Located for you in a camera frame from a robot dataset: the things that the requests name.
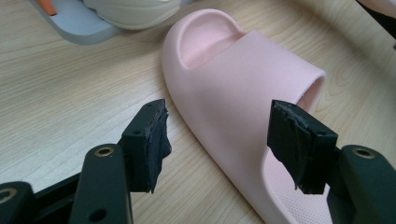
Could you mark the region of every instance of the slide sandal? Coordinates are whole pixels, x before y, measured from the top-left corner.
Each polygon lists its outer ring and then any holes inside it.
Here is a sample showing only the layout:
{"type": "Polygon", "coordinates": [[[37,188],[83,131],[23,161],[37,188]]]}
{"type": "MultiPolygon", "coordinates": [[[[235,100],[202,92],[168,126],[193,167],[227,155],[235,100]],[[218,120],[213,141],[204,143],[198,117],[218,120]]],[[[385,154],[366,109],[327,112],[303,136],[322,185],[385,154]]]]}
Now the slide sandal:
{"type": "Polygon", "coordinates": [[[309,110],[325,72],[224,12],[178,21],[163,44],[166,86],[192,132],[267,223],[332,223],[326,195],[294,190],[266,145],[271,101],[309,110]]]}

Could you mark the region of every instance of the wooden table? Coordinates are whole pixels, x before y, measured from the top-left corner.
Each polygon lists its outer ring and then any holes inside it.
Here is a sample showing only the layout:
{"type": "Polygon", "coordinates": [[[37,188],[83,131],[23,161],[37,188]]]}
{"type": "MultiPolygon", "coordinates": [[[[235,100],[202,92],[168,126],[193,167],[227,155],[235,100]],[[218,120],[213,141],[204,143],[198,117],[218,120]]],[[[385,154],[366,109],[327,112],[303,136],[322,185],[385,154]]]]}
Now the wooden table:
{"type": "Polygon", "coordinates": [[[261,223],[191,134],[161,68],[170,25],[213,7],[328,73],[313,115],[396,166],[396,50],[355,1],[201,0],[169,21],[80,46],[63,40],[26,0],[0,3],[0,183],[34,191],[81,170],[85,153],[116,143],[145,103],[164,98],[173,153],[156,192],[133,193],[135,223],[261,223]]]}

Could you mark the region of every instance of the white shoe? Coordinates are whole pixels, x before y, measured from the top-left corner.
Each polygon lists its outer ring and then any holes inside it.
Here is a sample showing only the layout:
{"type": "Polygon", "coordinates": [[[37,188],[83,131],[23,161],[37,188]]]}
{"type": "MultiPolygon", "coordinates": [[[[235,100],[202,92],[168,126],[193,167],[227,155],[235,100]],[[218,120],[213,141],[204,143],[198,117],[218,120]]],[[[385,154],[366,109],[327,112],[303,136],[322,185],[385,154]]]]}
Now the white shoe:
{"type": "Polygon", "coordinates": [[[129,30],[155,26],[174,15],[181,0],[84,0],[105,21],[129,30]]]}

